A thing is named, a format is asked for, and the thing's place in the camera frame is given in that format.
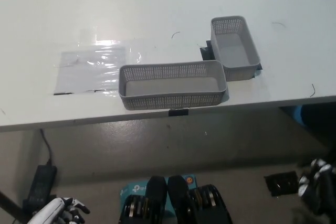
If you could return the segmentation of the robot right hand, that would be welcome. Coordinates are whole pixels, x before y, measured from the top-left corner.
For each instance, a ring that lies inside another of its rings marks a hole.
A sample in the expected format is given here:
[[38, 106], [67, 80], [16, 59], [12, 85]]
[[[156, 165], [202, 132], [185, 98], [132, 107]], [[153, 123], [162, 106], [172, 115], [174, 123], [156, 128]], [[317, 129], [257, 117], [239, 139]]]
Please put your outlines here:
[[298, 182], [298, 196], [315, 215], [335, 219], [335, 168], [322, 159], [311, 163]]

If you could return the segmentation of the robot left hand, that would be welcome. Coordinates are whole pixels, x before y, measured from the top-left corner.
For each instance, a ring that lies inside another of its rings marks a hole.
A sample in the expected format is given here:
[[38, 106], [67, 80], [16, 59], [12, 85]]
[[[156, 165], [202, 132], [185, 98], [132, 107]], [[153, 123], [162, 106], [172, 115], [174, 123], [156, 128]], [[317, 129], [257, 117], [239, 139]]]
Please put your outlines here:
[[38, 211], [28, 223], [85, 223], [80, 212], [90, 214], [90, 210], [79, 200], [70, 197], [58, 197]]

